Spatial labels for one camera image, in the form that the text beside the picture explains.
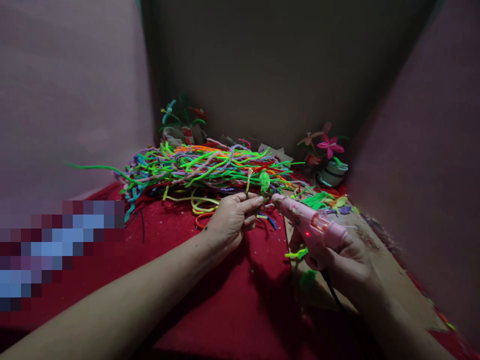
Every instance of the hand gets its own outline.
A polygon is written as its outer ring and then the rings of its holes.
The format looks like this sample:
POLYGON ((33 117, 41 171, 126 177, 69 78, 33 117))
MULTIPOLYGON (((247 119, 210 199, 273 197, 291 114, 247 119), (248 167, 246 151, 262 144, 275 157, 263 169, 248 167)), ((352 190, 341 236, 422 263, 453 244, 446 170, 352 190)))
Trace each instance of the hand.
POLYGON ((203 232, 218 242, 222 248, 234 250, 242 241, 245 231, 255 228, 257 209, 264 198, 249 192, 224 197, 203 232))
MULTIPOLYGON (((288 246, 296 253, 302 244, 304 244, 302 234, 295 229, 288 246)), ((383 286, 367 249, 358 238, 347 236, 341 247, 335 250, 321 243, 316 246, 315 253, 321 257, 320 262, 327 264, 326 269, 333 287, 354 305, 367 302, 371 295, 378 296, 383 293, 383 286)))

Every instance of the pixelated area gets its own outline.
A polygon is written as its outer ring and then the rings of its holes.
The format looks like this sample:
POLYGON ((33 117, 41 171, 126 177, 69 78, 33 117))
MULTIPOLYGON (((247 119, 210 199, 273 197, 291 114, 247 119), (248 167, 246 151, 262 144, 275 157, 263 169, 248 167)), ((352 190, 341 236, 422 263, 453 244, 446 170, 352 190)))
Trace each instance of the pixelated area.
POLYGON ((93 243, 123 239, 124 207, 123 200, 65 200, 40 204, 61 213, 28 214, 29 224, 25 214, 10 216, 10 227, 0 228, 0 311, 28 311, 29 299, 42 296, 43 284, 61 282, 73 257, 93 256, 93 243))

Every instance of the craft flower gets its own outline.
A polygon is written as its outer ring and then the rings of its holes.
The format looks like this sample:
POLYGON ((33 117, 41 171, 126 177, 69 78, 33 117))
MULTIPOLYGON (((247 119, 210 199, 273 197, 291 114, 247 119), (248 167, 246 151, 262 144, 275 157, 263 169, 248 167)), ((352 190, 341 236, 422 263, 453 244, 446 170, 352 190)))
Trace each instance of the craft flower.
POLYGON ((315 151, 315 146, 314 146, 314 138, 322 135, 323 132, 321 131, 317 131, 317 132, 314 132, 314 133, 311 133, 311 132, 307 132, 306 133, 306 137, 303 138, 302 140, 300 140, 298 142, 297 145, 300 145, 301 143, 304 143, 306 146, 310 146, 311 145, 311 148, 313 149, 313 151, 315 151))
POLYGON ((175 105, 175 103, 177 102, 177 100, 172 100, 171 103, 167 104, 166 106, 166 110, 165 109, 161 109, 161 112, 162 113, 165 113, 165 115, 163 115, 163 119, 161 121, 161 123, 163 125, 165 125, 165 121, 168 119, 169 116, 171 117, 174 117, 179 123, 181 123, 180 119, 178 117, 176 117, 175 115, 172 114, 172 111, 173 111, 173 107, 175 105))
POLYGON ((332 156, 334 156, 334 152, 343 153, 345 151, 343 147, 337 145, 337 140, 337 136, 334 136, 329 140, 329 137, 326 134, 323 134, 323 142, 317 145, 320 149, 326 149, 327 159, 331 159, 332 156))
POLYGON ((203 109, 196 109, 194 107, 189 106, 188 110, 193 111, 202 120, 208 120, 209 118, 203 109))
POLYGON ((313 152, 315 152, 314 138, 319 137, 320 135, 323 135, 323 134, 328 134, 331 127, 332 127, 332 123, 326 122, 325 125, 323 125, 323 128, 321 129, 321 131, 317 131, 314 133, 307 132, 306 137, 300 140, 297 146, 300 145, 301 143, 304 143, 306 146, 311 146, 311 148, 313 149, 313 152))

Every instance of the pink wall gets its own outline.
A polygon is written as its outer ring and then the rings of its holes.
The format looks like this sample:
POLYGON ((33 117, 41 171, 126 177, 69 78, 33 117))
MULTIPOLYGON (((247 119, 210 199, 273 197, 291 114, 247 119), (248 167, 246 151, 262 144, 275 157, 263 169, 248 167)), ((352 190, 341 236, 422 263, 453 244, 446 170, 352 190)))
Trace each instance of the pink wall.
POLYGON ((62 161, 120 167, 152 142, 147 70, 134 1, 0 0, 0 200, 112 182, 62 161))
POLYGON ((357 138, 347 182, 360 210, 393 235, 408 269, 475 345, 479 119, 480 2, 446 1, 357 138))

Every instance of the pile of pipe cleaners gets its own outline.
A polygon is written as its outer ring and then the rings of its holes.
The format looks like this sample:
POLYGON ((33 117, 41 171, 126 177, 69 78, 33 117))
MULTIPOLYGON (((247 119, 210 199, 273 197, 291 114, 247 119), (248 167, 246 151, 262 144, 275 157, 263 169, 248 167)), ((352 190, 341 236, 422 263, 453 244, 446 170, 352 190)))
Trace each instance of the pile of pipe cleaners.
POLYGON ((78 169, 109 169, 123 184, 123 195, 127 210, 125 222, 145 199, 159 198, 175 202, 190 201, 195 215, 213 213, 220 200, 220 194, 234 194, 239 191, 253 191, 265 197, 265 201, 282 189, 295 190, 293 184, 309 186, 291 176, 290 165, 303 164, 280 162, 263 153, 250 151, 240 144, 228 147, 212 139, 205 145, 169 146, 168 142, 159 148, 148 147, 135 153, 132 161, 121 171, 111 166, 68 165, 78 169), (196 192, 203 190, 203 195, 196 192), (213 192, 215 198, 206 197, 213 192), (174 194, 189 193, 186 197, 174 194))

